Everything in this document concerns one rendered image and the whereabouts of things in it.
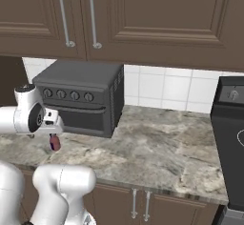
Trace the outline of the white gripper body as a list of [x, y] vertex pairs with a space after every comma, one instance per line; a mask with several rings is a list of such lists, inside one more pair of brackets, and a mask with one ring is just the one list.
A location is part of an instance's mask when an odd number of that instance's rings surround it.
[[64, 131], [64, 123], [60, 116], [57, 116], [55, 119], [44, 120], [43, 131], [50, 134], [58, 134]]

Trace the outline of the dark red drink bottle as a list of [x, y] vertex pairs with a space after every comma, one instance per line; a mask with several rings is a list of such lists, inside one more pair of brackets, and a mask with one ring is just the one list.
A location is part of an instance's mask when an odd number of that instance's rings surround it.
[[50, 134], [50, 145], [53, 151], [59, 151], [61, 148], [60, 140], [55, 133]]

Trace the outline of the dark grey toaster oven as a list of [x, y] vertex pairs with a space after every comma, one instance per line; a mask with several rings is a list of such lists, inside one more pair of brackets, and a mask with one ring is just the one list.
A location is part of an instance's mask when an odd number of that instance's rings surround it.
[[[100, 114], [58, 111], [66, 133], [112, 137], [125, 104], [123, 64], [58, 59], [37, 74], [32, 83], [40, 91], [44, 105], [106, 108], [106, 112]], [[52, 97], [46, 98], [43, 94], [44, 89], [50, 89]], [[63, 90], [67, 94], [64, 99], [56, 95], [58, 90]], [[76, 101], [71, 99], [73, 91], [80, 95]], [[92, 102], [84, 99], [86, 92], [93, 94]]]

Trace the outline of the brown base cupboard door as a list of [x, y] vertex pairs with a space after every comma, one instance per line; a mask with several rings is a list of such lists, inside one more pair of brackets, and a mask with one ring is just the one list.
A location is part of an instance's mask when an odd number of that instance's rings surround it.
[[212, 225], [218, 206], [200, 201], [151, 193], [149, 215], [144, 221], [146, 193], [140, 225]]
[[139, 225], [140, 192], [136, 195], [136, 219], [132, 219], [132, 189], [97, 184], [84, 196], [84, 204], [97, 225]]

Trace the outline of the black stove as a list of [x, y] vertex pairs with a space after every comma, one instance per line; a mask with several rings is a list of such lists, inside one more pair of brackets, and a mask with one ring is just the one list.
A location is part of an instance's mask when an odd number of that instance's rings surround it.
[[244, 225], [244, 76], [219, 77], [211, 122], [229, 199], [217, 225]]

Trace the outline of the black stove knob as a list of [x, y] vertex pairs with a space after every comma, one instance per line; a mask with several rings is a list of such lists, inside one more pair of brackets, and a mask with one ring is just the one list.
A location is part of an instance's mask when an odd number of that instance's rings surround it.
[[230, 98], [231, 100], [235, 101], [235, 100], [238, 98], [238, 96], [239, 96], [238, 91], [236, 91], [236, 90], [232, 90], [232, 91], [230, 92], [229, 98]]

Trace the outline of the narrow brown wall cupboard door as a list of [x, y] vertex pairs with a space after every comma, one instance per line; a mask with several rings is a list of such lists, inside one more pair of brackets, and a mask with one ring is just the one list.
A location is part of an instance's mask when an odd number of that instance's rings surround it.
[[66, 46], [59, 0], [0, 0], [0, 55], [84, 59], [80, 0], [64, 0], [70, 40]]

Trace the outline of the wide brown wall cupboard door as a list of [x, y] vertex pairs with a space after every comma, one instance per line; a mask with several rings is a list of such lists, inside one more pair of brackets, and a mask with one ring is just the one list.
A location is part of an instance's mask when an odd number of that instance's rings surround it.
[[244, 0], [81, 0], [87, 56], [149, 66], [244, 72]]

